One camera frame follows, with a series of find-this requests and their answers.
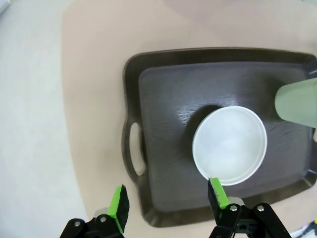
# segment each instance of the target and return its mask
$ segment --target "tray surface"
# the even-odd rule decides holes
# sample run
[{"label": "tray surface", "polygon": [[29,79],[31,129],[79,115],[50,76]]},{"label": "tray surface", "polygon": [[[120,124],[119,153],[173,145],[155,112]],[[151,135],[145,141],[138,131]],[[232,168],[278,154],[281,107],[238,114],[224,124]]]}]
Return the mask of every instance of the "tray surface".
[{"label": "tray surface", "polygon": [[[231,50],[233,55],[243,51]],[[301,53],[248,49],[244,50],[246,55],[253,51],[254,60],[243,61],[245,56],[241,54],[240,60],[228,57],[218,62],[213,60],[217,55],[212,55],[217,50],[207,51],[211,60],[204,62],[201,59],[198,63],[185,64],[179,60],[174,63],[167,60],[166,64],[163,60],[157,64],[148,60],[135,62],[138,57],[150,54],[159,58],[159,53],[149,53],[132,58],[126,66],[128,116],[123,133],[134,122],[142,128],[146,172],[142,176],[133,174],[124,141],[123,156],[139,189],[143,215],[153,226],[175,226],[211,218],[207,181],[196,169],[191,149],[200,122],[221,107],[238,105],[254,111],[264,122],[268,139],[260,168],[243,183],[225,186],[228,196],[244,198],[249,206],[272,203],[303,191],[316,181],[313,130],[281,120],[274,108],[277,90],[285,84],[307,79],[308,65],[316,58]],[[267,60],[267,53],[277,54],[279,59]],[[147,66],[133,75],[136,65]],[[135,84],[128,83],[128,73]],[[185,212],[203,217],[184,220],[181,214]]]}]

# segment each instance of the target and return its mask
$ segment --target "tray handle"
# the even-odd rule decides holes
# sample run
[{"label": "tray handle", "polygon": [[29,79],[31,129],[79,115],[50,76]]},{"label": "tray handle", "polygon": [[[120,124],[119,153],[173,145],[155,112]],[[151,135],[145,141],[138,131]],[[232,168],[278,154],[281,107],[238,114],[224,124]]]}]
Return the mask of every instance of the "tray handle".
[{"label": "tray handle", "polygon": [[131,158],[131,151],[130,151],[130,132],[131,132],[131,127],[134,122],[131,120],[127,119],[124,123],[123,126],[123,131],[122,131],[122,157],[123,157],[123,162],[125,165],[125,168],[132,179],[134,183],[138,183],[138,180],[140,176],[136,173],[133,163],[132,163],[132,158]]}]

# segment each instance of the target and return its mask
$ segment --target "tray handle hole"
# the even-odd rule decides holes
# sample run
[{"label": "tray handle hole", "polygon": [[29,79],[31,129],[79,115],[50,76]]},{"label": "tray handle hole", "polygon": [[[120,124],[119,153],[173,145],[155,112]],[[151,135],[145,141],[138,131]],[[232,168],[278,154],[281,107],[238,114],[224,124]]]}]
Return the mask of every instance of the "tray handle hole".
[{"label": "tray handle hole", "polygon": [[130,131],[130,153],[133,168],[140,176],[145,172],[145,163],[141,152],[141,129],[136,122],[132,124]]}]

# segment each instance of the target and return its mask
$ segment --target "beige table surface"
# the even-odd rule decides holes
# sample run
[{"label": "beige table surface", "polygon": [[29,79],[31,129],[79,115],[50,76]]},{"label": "beige table surface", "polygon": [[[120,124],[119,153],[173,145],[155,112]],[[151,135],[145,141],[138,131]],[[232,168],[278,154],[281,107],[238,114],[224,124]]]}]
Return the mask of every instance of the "beige table surface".
[{"label": "beige table surface", "polygon": [[[62,80],[68,136],[89,217],[127,186],[126,237],[209,237],[214,222],[157,229],[143,220],[121,155],[122,70],[136,53],[194,47],[317,53],[317,7],[299,0],[84,0],[64,14]],[[317,186],[273,205],[293,231],[317,217]]]}]

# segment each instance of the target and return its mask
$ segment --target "green strip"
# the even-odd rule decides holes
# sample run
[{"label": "green strip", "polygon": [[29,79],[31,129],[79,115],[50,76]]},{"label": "green strip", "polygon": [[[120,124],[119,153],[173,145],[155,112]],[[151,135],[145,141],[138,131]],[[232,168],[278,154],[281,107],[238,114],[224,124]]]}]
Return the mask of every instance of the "green strip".
[{"label": "green strip", "polygon": [[210,178],[211,185],[213,187],[214,193],[217,198],[217,202],[221,210],[225,209],[226,206],[228,206],[229,199],[227,198],[227,195],[225,191],[223,190],[223,187],[221,186],[221,183],[218,178]]},{"label": "green strip", "polygon": [[122,230],[121,225],[120,225],[120,223],[118,221],[118,218],[117,218],[117,212],[118,212],[118,207],[119,207],[119,202],[120,202],[121,189],[122,189],[122,186],[118,186],[115,189],[115,192],[114,192],[114,195],[112,197],[112,201],[111,201],[110,207],[108,209],[108,215],[111,216],[115,220],[115,223],[117,224],[117,227],[118,227],[120,233],[123,234],[123,230]]}]

